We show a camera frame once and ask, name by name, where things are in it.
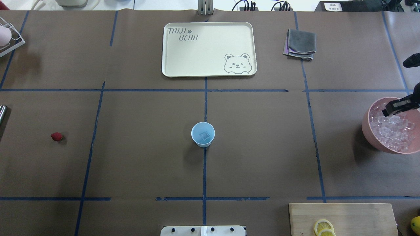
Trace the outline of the clear ice cube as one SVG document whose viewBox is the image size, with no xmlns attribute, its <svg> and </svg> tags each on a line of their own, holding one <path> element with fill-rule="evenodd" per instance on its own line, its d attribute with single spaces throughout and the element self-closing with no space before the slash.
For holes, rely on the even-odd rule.
<svg viewBox="0 0 420 236">
<path fill-rule="evenodd" d="M 199 136 L 204 143 L 208 142 L 208 140 L 210 140 L 210 138 L 211 138 L 210 134 L 206 131 L 200 133 Z"/>
</svg>

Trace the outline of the pile of ice cubes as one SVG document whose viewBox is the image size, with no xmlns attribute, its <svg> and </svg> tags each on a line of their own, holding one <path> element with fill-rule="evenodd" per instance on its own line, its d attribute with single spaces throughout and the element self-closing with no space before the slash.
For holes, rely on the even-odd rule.
<svg viewBox="0 0 420 236">
<path fill-rule="evenodd" d="M 406 152 L 414 141 L 417 123 L 411 121 L 406 112 L 385 117 L 382 114 L 385 106 L 386 103 L 380 102 L 372 107 L 369 111 L 369 127 L 385 147 Z"/>
</svg>

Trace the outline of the light blue cup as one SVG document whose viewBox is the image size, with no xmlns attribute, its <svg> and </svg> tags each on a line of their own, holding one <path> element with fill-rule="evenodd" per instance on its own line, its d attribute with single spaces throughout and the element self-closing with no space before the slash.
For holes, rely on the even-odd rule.
<svg viewBox="0 0 420 236">
<path fill-rule="evenodd" d="M 216 135 L 214 127 L 207 122 L 199 122 L 192 127 L 191 138 L 201 148 L 211 145 Z"/>
</svg>

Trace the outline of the white cup rack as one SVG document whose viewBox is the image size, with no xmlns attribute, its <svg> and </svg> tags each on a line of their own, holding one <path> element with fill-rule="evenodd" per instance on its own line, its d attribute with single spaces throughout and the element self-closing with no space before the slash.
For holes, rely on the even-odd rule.
<svg viewBox="0 0 420 236">
<path fill-rule="evenodd" d="M 12 23 L 2 17 L 0 19 L 0 57 L 2 58 L 26 42 Z"/>
</svg>

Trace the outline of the pink cup on rack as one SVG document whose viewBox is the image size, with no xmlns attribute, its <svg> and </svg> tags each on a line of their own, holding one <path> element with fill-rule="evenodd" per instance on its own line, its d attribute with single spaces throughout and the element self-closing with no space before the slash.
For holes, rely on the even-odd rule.
<svg viewBox="0 0 420 236">
<path fill-rule="evenodd" d="M 11 40 L 12 32 L 9 27 L 0 26 L 0 46 L 6 46 Z"/>
</svg>

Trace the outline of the pink bowl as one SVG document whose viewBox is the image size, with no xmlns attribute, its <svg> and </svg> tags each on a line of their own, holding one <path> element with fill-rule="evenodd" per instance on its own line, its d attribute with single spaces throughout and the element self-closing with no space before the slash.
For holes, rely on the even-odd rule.
<svg viewBox="0 0 420 236">
<path fill-rule="evenodd" d="M 419 110 L 412 109 L 385 117 L 382 110 L 395 100 L 385 97 L 375 101 L 362 120 L 366 140 L 380 151 L 393 154 L 414 154 L 420 149 Z"/>
</svg>

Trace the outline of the grey folded cloth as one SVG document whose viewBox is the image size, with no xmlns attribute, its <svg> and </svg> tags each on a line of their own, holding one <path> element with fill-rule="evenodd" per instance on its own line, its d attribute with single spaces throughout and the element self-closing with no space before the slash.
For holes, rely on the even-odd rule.
<svg viewBox="0 0 420 236">
<path fill-rule="evenodd" d="M 283 55 L 313 60 L 317 51 L 317 34 L 313 32 L 288 29 L 285 39 Z"/>
</svg>

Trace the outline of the yellow lemon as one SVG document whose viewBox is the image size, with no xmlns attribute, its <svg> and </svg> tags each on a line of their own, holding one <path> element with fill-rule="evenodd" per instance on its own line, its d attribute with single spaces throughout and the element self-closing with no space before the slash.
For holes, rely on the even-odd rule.
<svg viewBox="0 0 420 236">
<path fill-rule="evenodd" d="M 411 219 L 410 227 L 417 236 L 420 236 L 420 216 Z"/>
</svg>

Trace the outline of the wooden cutting board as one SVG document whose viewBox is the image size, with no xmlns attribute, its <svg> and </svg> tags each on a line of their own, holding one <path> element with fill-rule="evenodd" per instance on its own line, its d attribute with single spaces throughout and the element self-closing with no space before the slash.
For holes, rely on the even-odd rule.
<svg viewBox="0 0 420 236">
<path fill-rule="evenodd" d="M 315 236 L 320 219 L 330 221 L 338 236 L 397 236 L 391 204 L 289 203 L 291 234 Z"/>
</svg>

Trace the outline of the lemon slices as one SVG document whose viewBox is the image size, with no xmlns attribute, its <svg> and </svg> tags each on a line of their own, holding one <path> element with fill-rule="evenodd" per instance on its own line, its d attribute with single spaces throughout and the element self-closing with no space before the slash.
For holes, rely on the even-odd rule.
<svg viewBox="0 0 420 236">
<path fill-rule="evenodd" d="M 313 228 L 315 236 L 336 236 L 333 224 L 327 219 L 319 219 Z"/>
</svg>

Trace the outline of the cream bear tray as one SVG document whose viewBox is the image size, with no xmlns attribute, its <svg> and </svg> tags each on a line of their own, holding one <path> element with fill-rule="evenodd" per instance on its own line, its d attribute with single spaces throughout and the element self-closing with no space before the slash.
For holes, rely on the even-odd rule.
<svg viewBox="0 0 420 236">
<path fill-rule="evenodd" d="M 162 37 L 166 77 L 252 76 L 258 64 L 248 22 L 168 23 Z"/>
</svg>

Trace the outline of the white pillar with base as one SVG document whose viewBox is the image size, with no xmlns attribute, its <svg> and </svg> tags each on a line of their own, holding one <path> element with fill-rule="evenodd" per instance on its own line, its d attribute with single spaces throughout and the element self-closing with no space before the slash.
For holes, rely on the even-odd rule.
<svg viewBox="0 0 420 236">
<path fill-rule="evenodd" d="M 165 226 L 161 236 L 246 236 L 246 227 L 239 225 L 221 226 Z"/>
</svg>

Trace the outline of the red strawberry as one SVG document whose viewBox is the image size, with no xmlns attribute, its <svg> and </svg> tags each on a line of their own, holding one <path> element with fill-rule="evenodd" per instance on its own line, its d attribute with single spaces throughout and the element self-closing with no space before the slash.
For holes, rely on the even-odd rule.
<svg viewBox="0 0 420 236">
<path fill-rule="evenodd" d="M 52 133 L 51 134 L 51 138 L 52 138 L 52 140 L 54 140 L 56 142 L 59 142 L 59 141 L 62 141 L 63 140 L 64 136 L 60 132 L 55 132 L 55 133 Z"/>
</svg>

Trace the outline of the striped metal muddler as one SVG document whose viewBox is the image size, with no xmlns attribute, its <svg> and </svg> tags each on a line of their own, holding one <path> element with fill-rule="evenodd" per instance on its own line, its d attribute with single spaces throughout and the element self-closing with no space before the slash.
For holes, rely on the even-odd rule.
<svg viewBox="0 0 420 236">
<path fill-rule="evenodd" d="M 0 125 L 2 124 L 4 117 L 6 116 L 7 110 L 7 106 L 0 106 Z"/>
</svg>

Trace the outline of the aluminium frame post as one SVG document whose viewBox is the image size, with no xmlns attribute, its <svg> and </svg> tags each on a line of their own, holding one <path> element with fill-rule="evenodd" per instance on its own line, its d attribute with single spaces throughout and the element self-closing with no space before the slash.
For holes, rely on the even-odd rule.
<svg viewBox="0 0 420 236">
<path fill-rule="evenodd" d="M 198 15 L 213 15 L 213 0 L 198 0 Z"/>
</svg>

